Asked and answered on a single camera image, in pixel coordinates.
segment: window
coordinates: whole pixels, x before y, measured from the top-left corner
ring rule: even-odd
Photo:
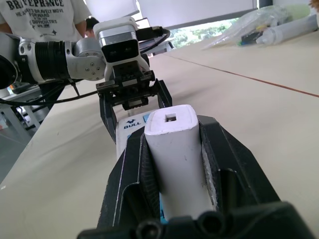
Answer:
[[[175,48],[181,48],[204,39],[218,36],[229,28],[238,18],[189,26],[170,31],[170,42]]]

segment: robotic arm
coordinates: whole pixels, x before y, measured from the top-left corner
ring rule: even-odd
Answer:
[[[97,40],[83,38],[78,42],[35,42],[0,33],[0,42],[7,46],[0,48],[0,89],[14,81],[45,84],[104,78],[105,82],[97,84],[101,117],[116,141],[114,106],[122,105],[125,110],[144,106],[148,97],[155,95],[160,107],[172,105],[164,82],[155,78],[147,55],[141,55],[139,49],[139,41],[164,35],[158,45],[169,37],[169,31],[161,27],[137,29],[131,17],[99,23],[94,31]]]

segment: white bottle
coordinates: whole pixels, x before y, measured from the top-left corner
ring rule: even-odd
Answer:
[[[256,43],[274,45],[317,29],[317,16],[311,15],[279,26],[267,28],[263,35],[256,40]]]

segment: white wall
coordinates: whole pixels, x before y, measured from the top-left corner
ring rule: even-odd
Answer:
[[[86,0],[93,17],[99,21],[133,15],[139,12],[136,0]]]
[[[254,8],[254,0],[138,0],[151,26],[171,27]]]
[[[273,0],[274,5],[289,5],[295,3],[310,3],[310,0]]]

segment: gray floor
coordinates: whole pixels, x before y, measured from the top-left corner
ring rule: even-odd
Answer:
[[[44,108],[35,113],[38,120],[43,120],[48,114],[48,108]],[[28,130],[33,136],[36,128]],[[0,183],[12,169],[14,163],[23,152],[28,142],[23,141],[16,130],[9,123],[9,127],[0,130]]]

